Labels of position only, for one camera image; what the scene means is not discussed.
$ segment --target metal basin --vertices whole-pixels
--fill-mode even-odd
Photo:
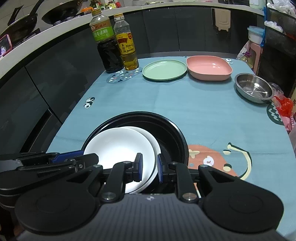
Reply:
[[[235,76],[235,84],[237,91],[244,98],[254,103],[267,103],[274,96],[274,92],[270,84],[266,80],[254,74],[238,74]]]

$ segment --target blue tablecloth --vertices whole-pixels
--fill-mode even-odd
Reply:
[[[139,60],[140,67],[160,59],[186,63],[186,57],[145,58]],[[242,72],[252,73],[251,69],[239,60],[232,60],[231,67],[231,77],[222,82],[198,81],[188,73],[175,81],[153,82],[138,73],[127,81],[110,84],[107,79],[111,75],[104,72],[70,113],[48,152],[81,149],[89,134],[113,116],[130,111],[158,113],[173,121],[188,145],[197,149],[192,150],[192,158],[200,146],[207,147],[223,156],[238,176],[249,170],[246,181],[278,195],[285,208],[278,231],[294,240],[296,160],[292,145],[273,106],[252,104],[236,93],[234,77]],[[95,98],[92,105],[85,108],[91,97]],[[248,152],[251,169],[242,152],[223,152],[229,149],[229,143]]]

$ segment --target black wok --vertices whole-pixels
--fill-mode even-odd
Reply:
[[[83,0],[72,0],[60,4],[59,6],[47,12],[42,20],[47,24],[53,25],[57,21],[63,21],[68,17],[75,16],[81,9]]]
[[[22,6],[16,8],[13,11],[12,16],[7,24],[8,27],[1,33],[0,38],[8,34],[11,44],[13,46],[25,40],[26,37],[28,37],[36,27],[36,24],[37,24],[36,12],[43,1],[44,0],[39,0],[28,15],[18,19],[17,21],[15,21],[15,18],[18,12],[21,10]]]

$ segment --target dark liquid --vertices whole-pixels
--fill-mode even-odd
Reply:
[[[98,52],[107,73],[114,73],[123,69],[120,50],[115,38],[98,43]]]

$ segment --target square pink bowl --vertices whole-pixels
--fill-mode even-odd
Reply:
[[[208,55],[197,55],[187,58],[189,73],[198,80],[226,80],[232,68],[222,58]]]

